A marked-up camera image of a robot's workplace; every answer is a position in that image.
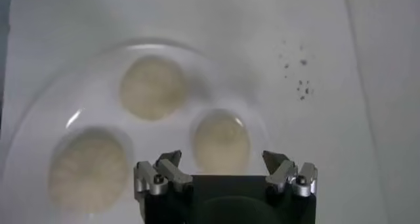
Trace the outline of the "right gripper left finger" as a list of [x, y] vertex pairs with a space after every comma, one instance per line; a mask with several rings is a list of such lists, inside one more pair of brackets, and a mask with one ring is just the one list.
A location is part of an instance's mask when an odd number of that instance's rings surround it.
[[134, 196], [141, 200], [147, 194], [162, 196], [172, 188], [181, 194], [193, 191], [193, 177], [179, 170], [180, 150], [163, 153], [155, 162], [141, 161], [133, 169]]

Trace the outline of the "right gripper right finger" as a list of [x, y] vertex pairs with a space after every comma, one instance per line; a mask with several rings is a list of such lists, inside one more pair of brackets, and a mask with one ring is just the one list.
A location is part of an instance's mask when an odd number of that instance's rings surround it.
[[300, 169], [285, 154], [264, 150], [262, 158], [269, 172], [265, 181], [277, 193], [283, 193], [290, 186], [295, 196], [303, 198], [317, 193], [318, 169], [313, 163], [305, 162]]

